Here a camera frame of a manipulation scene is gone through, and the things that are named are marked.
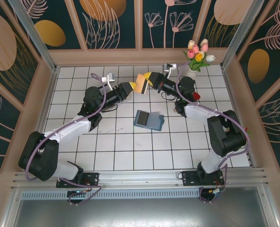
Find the grey metal sheet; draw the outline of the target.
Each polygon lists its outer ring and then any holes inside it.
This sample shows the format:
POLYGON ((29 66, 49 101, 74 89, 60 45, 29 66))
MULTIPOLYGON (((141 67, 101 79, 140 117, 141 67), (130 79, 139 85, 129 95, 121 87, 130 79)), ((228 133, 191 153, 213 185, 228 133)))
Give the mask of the grey metal sheet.
POLYGON ((268 227, 252 199, 204 204, 196 198, 23 201, 14 227, 268 227))

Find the aluminium corner post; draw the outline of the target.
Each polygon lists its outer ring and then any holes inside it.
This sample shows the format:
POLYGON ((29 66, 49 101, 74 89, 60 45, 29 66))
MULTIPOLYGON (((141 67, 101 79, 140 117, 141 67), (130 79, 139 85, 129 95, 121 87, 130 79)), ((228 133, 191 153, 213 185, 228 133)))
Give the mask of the aluminium corner post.
POLYGON ((253 24, 256 16, 263 6, 264 0, 253 0, 250 7, 248 8, 244 18, 241 20, 240 25, 237 28, 235 35, 233 36, 231 43, 228 46, 227 52, 221 62, 221 69, 225 70, 231 60, 233 59, 238 47, 244 40, 248 30, 253 24))
POLYGON ((32 39, 33 43, 36 46, 36 49, 39 51, 41 56, 43 57, 44 61, 47 63, 48 68, 55 72, 57 69, 57 65, 53 61, 51 55, 48 52, 48 49, 45 45, 45 43, 42 41, 39 33, 37 32, 37 29, 35 28, 32 20, 28 16, 27 12, 25 11, 25 8, 23 4, 20 2, 20 0, 8 0, 12 9, 16 13, 17 17, 21 21, 23 27, 26 29, 28 34, 30 35, 30 38, 32 39))

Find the aluminium frame rail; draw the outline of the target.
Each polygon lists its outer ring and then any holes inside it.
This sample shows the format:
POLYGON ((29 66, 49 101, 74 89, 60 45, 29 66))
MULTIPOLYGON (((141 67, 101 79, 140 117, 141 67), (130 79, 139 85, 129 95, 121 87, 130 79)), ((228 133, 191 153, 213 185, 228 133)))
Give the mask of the aluminium frame rail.
MULTIPOLYGON (((181 170, 150 171, 101 171, 98 185, 105 190, 110 189, 168 189, 182 188, 181 170)), ((10 183, 11 189, 48 190, 56 189, 56 178, 47 181, 25 179, 23 172, 15 173, 10 183)), ((268 180, 262 168, 229 168, 227 171, 227 187, 267 186, 268 180)))

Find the tulip bouquet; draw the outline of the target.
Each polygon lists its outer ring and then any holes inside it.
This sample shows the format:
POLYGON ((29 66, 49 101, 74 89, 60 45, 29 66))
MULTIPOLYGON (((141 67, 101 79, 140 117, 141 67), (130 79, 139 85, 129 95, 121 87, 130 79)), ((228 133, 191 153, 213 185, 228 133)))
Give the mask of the tulip bouquet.
POLYGON ((201 71, 202 67, 209 66, 209 63, 215 61, 215 56, 207 54, 209 47, 208 40, 204 38, 199 45, 194 40, 189 40, 187 51, 183 51, 191 71, 201 71))

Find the blue card holder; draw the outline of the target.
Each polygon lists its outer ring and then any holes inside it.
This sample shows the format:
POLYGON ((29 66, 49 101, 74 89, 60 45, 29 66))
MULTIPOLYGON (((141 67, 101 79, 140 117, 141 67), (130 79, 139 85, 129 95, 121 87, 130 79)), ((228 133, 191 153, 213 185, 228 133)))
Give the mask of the blue card holder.
POLYGON ((134 126, 155 130, 155 131, 161 131, 162 126, 165 122, 164 115, 160 114, 159 112, 149 112, 149 118, 146 126, 138 125, 136 121, 137 121, 137 113, 134 120, 134 126))

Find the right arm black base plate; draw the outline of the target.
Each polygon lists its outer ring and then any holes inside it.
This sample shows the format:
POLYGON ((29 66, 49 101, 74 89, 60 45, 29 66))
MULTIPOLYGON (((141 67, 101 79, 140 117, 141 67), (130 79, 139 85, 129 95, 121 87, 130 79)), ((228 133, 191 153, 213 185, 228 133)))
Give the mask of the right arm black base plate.
POLYGON ((224 185, 224 176, 221 170, 211 174, 199 171, 183 171, 182 182, 184 186, 216 186, 216 183, 224 185))

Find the tan card with black stripe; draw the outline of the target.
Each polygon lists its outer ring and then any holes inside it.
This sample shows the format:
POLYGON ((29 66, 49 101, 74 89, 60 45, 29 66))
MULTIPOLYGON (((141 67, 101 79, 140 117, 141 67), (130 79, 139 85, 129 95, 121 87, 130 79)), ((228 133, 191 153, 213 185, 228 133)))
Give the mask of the tan card with black stripe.
POLYGON ((134 88, 135 93, 142 95, 146 94, 148 88, 148 80, 142 74, 138 74, 136 79, 136 87, 134 88))

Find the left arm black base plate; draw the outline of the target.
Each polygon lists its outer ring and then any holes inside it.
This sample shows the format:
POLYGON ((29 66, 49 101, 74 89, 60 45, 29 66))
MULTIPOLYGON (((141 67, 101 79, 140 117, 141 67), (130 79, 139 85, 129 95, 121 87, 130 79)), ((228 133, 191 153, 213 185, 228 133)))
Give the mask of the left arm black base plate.
POLYGON ((79 185, 83 187, 97 186, 99 182, 99 173, 79 173, 73 180, 59 180, 56 182, 56 188, 77 188, 79 185))

